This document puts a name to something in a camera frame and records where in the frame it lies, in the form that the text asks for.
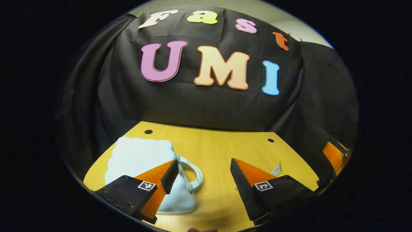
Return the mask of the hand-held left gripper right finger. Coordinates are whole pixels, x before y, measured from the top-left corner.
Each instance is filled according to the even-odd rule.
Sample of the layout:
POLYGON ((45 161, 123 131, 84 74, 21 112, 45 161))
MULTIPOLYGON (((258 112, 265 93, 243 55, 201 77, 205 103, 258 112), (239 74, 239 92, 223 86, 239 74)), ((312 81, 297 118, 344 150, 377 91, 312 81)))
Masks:
POLYGON ((230 171, 249 220, 256 226, 283 220, 318 197, 290 175, 276 177, 236 158, 231 159, 230 171))

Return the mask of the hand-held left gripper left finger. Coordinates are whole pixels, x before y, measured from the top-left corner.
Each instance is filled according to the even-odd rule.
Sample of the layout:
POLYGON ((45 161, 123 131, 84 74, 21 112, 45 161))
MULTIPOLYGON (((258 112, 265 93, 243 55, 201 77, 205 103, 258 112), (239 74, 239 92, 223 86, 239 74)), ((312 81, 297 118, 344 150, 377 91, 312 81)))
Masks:
POLYGON ((178 173, 178 161, 174 159, 135 177, 122 175, 96 193, 131 217, 155 224, 156 213, 178 173))

